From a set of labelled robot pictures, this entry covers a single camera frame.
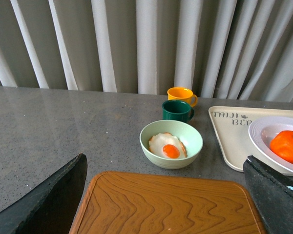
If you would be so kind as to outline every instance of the yellow mug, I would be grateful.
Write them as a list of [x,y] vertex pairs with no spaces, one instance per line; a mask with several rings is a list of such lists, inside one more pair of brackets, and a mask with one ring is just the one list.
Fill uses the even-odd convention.
[[197,103],[197,96],[193,94],[192,90],[184,87],[173,87],[168,89],[168,100],[177,99],[185,101],[190,104],[191,107]]

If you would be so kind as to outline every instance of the brown tray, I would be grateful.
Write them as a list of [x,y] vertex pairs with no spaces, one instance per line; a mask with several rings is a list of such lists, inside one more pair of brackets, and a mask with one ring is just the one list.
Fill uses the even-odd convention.
[[220,180],[103,172],[70,233],[266,233],[241,185]]
[[249,137],[249,125],[265,116],[293,118],[293,111],[228,106],[213,106],[209,109],[209,117],[228,166],[242,172],[247,156],[253,155],[280,173],[293,176],[292,172],[265,157]]

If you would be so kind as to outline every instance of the orange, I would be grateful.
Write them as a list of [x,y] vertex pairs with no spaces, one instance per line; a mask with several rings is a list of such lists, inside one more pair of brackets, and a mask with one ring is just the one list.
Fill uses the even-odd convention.
[[280,132],[271,141],[270,149],[282,159],[293,164],[293,131]]

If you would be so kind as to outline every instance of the dark green cup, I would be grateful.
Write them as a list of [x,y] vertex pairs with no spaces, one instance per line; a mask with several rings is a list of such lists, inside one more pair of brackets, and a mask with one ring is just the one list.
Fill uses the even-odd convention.
[[194,109],[185,101],[167,100],[162,104],[163,119],[187,123],[194,116]]

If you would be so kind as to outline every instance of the ceramic bowl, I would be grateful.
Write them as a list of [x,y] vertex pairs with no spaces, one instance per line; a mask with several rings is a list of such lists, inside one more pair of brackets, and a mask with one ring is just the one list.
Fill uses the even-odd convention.
[[[149,139],[158,133],[171,133],[184,144],[188,157],[171,159],[157,156],[149,151]],[[176,120],[159,120],[148,124],[140,132],[140,144],[146,157],[155,165],[165,169],[179,169],[191,164],[203,147],[201,134],[191,125]]]

